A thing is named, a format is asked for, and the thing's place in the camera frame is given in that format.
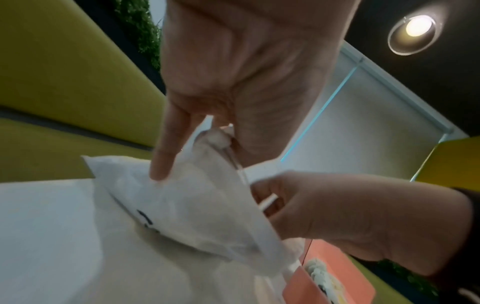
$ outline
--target table surface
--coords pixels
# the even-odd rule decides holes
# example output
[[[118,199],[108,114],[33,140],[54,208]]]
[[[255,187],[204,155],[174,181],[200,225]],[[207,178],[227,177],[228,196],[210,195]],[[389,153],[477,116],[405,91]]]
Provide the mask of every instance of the table surface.
[[[272,300],[246,266],[146,231],[91,179],[0,184],[0,302]]]

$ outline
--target black ceiling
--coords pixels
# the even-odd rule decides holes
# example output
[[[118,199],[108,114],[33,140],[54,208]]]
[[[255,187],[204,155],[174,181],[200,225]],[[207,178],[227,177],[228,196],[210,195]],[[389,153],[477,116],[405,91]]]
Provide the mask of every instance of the black ceiling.
[[[394,54],[390,29],[432,3],[449,10],[439,39],[423,52]],[[480,135],[480,1],[363,0],[346,41],[470,136]]]

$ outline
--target dark sleeve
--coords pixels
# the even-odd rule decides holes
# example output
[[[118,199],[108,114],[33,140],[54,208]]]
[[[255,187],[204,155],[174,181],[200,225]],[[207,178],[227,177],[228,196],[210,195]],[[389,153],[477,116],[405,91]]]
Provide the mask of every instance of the dark sleeve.
[[[460,251],[430,279],[440,289],[440,303],[480,303],[480,192],[456,190],[472,203],[471,231]]]

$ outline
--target hand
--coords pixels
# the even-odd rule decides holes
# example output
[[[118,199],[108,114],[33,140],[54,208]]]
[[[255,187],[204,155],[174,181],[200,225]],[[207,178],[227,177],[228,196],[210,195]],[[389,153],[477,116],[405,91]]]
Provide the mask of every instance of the hand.
[[[471,229],[462,193],[375,176],[288,172],[251,186],[282,239],[324,239],[365,260],[388,258],[422,275],[443,268]]]
[[[318,97],[359,0],[168,0],[168,105],[150,167],[164,179],[206,115],[243,166],[276,158]]]

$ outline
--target green plant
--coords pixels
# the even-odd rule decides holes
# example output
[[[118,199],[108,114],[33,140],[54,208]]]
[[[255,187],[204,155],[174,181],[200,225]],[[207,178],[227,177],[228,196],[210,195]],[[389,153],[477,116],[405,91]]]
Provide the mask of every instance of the green plant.
[[[160,71],[162,29],[152,20],[149,0],[114,0],[114,5],[115,15],[128,40]]]
[[[416,290],[420,291],[421,293],[431,298],[438,297],[438,289],[424,277],[419,276],[418,274],[415,274],[390,260],[382,260],[378,262],[378,265],[383,270],[393,273],[394,275],[408,281]]]

